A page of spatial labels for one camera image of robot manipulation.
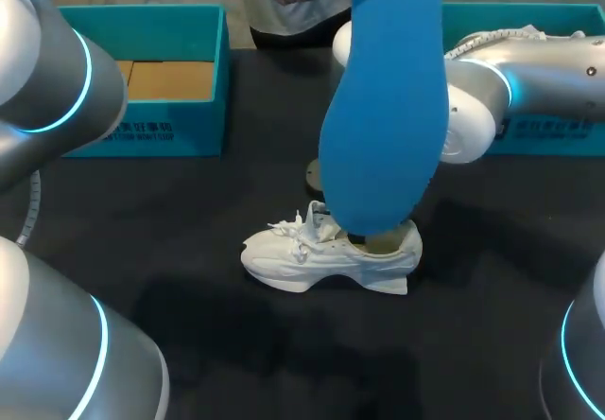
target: white robotic arm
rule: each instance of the white robotic arm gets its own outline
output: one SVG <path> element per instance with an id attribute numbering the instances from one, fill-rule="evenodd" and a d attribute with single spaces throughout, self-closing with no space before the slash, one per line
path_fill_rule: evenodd
<path id="1" fill-rule="evenodd" d="M 352 24 L 334 40 L 346 67 Z M 602 38 L 576 32 L 548 37 L 535 28 L 471 34 L 445 55 L 450 104 L 441 160 L 470 163 L 490 148 L 505 115 L 556 115 L 602 121 L 605 69 Z"/>

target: cardboard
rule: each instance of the cardboard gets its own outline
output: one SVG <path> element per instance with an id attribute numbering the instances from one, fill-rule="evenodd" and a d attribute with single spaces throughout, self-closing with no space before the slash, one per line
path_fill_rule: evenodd
<path id="1" fill-rule="evenodd" d="M 130 100 L 210 100 L 213 62 L 135 62 L 129 81 Z"/>
<path id="2" fill-rule="evenodd" d="M 134 64 L 133 61 L 118 61 L 117 62 L 117 66 L 120 68 L 122 75 L 124 75 L 124 78 L 126 79 L 127 84 L 130 82 L 130 74 L 132 73 L 133 64 Z"/>

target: cardboard box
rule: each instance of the cardboard box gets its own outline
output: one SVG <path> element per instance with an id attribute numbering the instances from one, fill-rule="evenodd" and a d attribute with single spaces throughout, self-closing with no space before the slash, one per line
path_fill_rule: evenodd
<path id="1" fill-rule="evenodd" d="M 213 62 L 134 62 L 130 100 L 209 100 Z"/>
<path id="2" fill-rule="evenodd" d="M 200 157 L 222 150 L 229 33 L 221 6 L 60 9 L 105 49 L 129 83 L 122 124 L 68 157 Z"/>

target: black table surface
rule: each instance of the black table surface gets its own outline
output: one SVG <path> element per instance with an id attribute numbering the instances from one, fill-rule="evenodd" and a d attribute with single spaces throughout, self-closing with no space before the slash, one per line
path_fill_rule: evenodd
<path id="1" fill-rule="evenodd" d="M 49 165 L 28 249 L 159 343 L 168 420 L 540 418 L 540 356 L 605 249 L 605 160 L 440 167 L 407 297 L 344 278 L 269 289 L 241 243 L 306 210 L 330 64 L 327 50 L 234 52 L 221 160 Z M 3 196 L 3 236 L 26 203 L 26 183 Z"/>

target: teal box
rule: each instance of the teal box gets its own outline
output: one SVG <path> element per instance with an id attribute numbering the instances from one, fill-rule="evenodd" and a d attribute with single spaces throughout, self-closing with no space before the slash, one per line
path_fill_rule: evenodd
<path id="1" fill-rule="evenodd" d="M 443 8 L 444 48 L 452 49 L 473 32 L 527 25 L 548 35 L 571 35 L 576 30 L 587 36 L 605 34 L 605 17 L 598 5 L 448 3 Z M 488 153 L 605 156 L 605 124 L 548 115 L 508 116 Z"/>
<path id="2" fill-rule="evenodd" d="M 100 6 L 60 9 L 114 59 L 214 62 L 212 98 L 131 101 L 122 125 L 69 157 L 220 155 L 229 92 L 230 45 L 223 7 Z"/>

